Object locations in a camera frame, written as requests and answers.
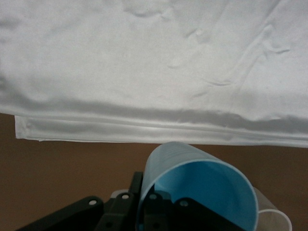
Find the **white fabric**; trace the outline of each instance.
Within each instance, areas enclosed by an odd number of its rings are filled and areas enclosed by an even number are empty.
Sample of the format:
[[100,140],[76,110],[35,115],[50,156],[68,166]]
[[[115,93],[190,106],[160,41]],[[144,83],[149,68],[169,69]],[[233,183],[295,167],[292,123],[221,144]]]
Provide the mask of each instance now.
[[308,147],[306,0],[2,0],[0,112],[35,140]]

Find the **translucent cup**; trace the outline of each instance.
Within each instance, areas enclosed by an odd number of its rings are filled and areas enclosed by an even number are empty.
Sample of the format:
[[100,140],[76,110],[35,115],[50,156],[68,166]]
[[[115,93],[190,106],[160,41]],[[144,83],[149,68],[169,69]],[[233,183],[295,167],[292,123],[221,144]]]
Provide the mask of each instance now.
[[259,205],[257,231],[292,231],[288,216],[278,210],[258,189],[254,190]]

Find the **metal screw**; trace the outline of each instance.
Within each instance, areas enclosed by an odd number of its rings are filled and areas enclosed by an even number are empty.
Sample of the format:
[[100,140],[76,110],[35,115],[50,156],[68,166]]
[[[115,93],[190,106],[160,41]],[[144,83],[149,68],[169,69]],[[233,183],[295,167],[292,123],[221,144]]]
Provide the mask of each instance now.
[[149,198],[150,198],[151,200],[155,200],[155,199],[157,198],[157,196],[156,196],[155,194],[151,194],[151,195],[149,196]]
[[89,201],[89,205],[95,205],[96,203],[97,203],[96,200],[91,200],[91,201]]
[[124,199],[124,200],[129,199],[129,195],[124,194],[124,195],[122,196],[122,199]]
[[180,201],[180,206],[187,207],[188,206],[188,202],[182,200],[182,201]]

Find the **blue plastic cup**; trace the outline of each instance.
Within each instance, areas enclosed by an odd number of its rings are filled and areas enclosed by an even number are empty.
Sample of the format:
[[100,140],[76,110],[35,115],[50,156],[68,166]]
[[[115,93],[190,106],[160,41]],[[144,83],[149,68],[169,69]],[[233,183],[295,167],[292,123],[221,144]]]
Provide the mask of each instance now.
[[258,203],[246,176],[234,166],[190,145],[169,142],[158,146],[146,163],[141,202],[154,185],[175,202],[190,197],[246,231],[255,231]]

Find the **brown surface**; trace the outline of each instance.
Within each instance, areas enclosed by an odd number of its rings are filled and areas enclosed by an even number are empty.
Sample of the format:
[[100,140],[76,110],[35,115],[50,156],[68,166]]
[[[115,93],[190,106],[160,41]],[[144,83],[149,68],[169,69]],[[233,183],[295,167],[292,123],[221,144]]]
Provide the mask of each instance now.
[[[128,188],[158,144],[15,139],[0,114],[0,231],[12,231],[88,195]],[[308,149],[195,145],[240,169],[292,221],[308,230]]]

